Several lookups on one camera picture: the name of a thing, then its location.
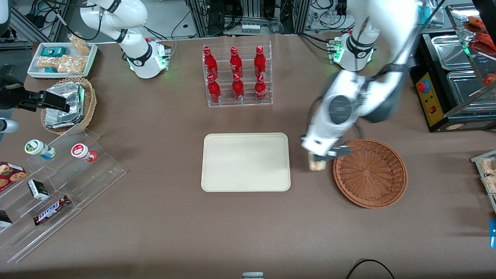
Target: wicker basket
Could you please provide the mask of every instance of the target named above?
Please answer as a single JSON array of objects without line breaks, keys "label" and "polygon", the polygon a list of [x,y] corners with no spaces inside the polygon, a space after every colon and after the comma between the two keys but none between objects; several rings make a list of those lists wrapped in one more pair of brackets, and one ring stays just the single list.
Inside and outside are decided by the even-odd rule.
[{"label": "wicker basket", "polygon": [[346,145],[353,153],[337,158],[333,165],[339,190],[365,208],[395,204],[408,183],[406,167],[398,153],[376,139],[355,139]]},{"label": "wicker basket", "polygon": [[[84,129],[90,124],[91,119],[93,118],[93,113],[95,112],[95,107],[96,107],[95,90],[91,86],[91,83],[83,77],[64,78],[63,80],[57,82],[57,84],[72,82],[72,81],[73,82],[79,82],[84,87],[84,116],[83,116],[84,118],[81,121],[81,123],[78,124],[79,127]],[[50,129],[45,125],[46,115],[47,115],[47,110],[42,109],[41,110],[41,125],[43,125],[43,127],[47,131],[58,134],[58,135],[62,135],[67,130],[72,128],[72,126],[70,126],[70,127],[63,127],[63,128],[57,128],[57,129]]]}]

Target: yellow control panel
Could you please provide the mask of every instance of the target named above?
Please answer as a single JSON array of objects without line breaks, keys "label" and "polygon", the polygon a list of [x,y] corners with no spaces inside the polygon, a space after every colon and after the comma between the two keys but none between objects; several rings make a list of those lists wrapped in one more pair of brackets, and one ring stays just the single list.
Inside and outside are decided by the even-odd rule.
[{"label": "yellow control panel", "polygon": [[433,126],[444,118],[439,100],[432,86],[431,77],[426,73],[416,84],[417,93],[420,97],[424,113],[427,117],[429,126]]}]

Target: red button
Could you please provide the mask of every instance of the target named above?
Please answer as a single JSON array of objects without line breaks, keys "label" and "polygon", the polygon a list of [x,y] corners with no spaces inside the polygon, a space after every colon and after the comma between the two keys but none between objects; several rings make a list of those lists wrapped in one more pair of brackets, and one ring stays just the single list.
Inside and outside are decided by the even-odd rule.
[{"label": "red button", "polygon": [[421,82],[419,83],[419,85],[417,85],[417,90],[420,92],[424,92],[426,89],[427,89],[427,84],[425,82]]}]

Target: acrylic bottle rack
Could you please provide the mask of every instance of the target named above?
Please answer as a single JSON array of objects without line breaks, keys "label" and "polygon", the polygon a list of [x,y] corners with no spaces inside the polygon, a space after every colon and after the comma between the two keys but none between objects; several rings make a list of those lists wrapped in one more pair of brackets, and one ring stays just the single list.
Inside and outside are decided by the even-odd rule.
[{"label": "acrylic bottle rack", "polygon": [[[219,79],[217,82],[220,86],[220,91],[222,94],[222,102],[214,103],[210,99],[210,94],[208,94],[208,73],[205,63],[203,64],[203,74],[205,79],[205,90],[207,93],[207,103],[209,107],[232,107],[232,106],[245,106],[245,105],[271,105],[274,101],[273,92],[273,79],[272,79],[272,44],[271,41],[261,41],[261,42],[250,42],[250,43],[228,43],[228,44],[211,44],[203,45],[204,47],[209,47],[212,55],[217,60],[217,67],[219,69]],[[255,100],[255,55],[256,47],[263,46],[263,54],[266,59],[266,70],[265,70],[265,85],[266,97],[265,101],[258,102]],[[238,53],[241,57],[243,63],[243,85],[245,88],[245,99],[241,102],[234,98],[233,92],[233,73],[231,71],[231,64],[229,60],[231,59],[231,47],[237,47]]]},{"label": "acrylic bottle rack", "polygon": [[[48,144],[57,150],[53,159],[30,157],[21,164],[27,176],[0,192],[0,209],[12,221],[10,227],[0,227],[0,253],[8,255],[9,263],[22,260],[126,173],[104,152],[98,138],[88,129],[73,127]],[[73,157],[70,150],[77,143],[96,151],[97,159],[88,163]],[[33,198],[27,186],[31,179],[42,182],[50,197]],[[35,226],[33,218],[65,195],[71,203]]]}]

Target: coca-cola bottle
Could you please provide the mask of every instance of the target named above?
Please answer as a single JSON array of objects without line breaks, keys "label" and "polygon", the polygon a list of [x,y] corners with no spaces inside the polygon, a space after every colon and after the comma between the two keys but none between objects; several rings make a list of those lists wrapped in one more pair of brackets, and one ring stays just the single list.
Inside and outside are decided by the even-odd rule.
[{"label": "coca-cola bottle", "polygon": [[234,98],[236,101],[241,102],[245,99],[245,88],[243,86],[243,82],[241,81],[240,74],[235,73],[233,75],[233,80]]},{"label": "coca-cola bottle", "polygon": [[205,65],[207,66],[207,73],[214,76],[214,79],[219,78],[219,68],[217,67],[217,61],[212,55],[209,47],[203,48],[203,53],[205,54]]},{"label": "coca-cola bottle", "polygon": [[255,55],[255,77],[259,77],[261,75],[265,76],[265,55],[263,55],[263,46],[258,46],[256,48]]},{"label": "coca-cola bottle", "polygon": [[256,84],[255,84],[255,100],[258,102],[263,102],[265,100],[265,91],[267,89],[267,86],[265,86],[264,78],[262,75],[260,75],[256,79]]},{"label": "coca-cola bottle", "polygon": [[233,71],[233,75],[235,73],[240,74],[240,78],[243,78],[243,64],[241,62],[241,57],[238,54],[237,47],[231,47],[231,70]]},{"label": "coca-cola bottle", "polygon": [[212,102],[214,103],[222,102],[220,86],[215,81],[214,75],[209,74],[207,80],[208,80],[208,93],[210,94],[210,99],[212,100]]}]

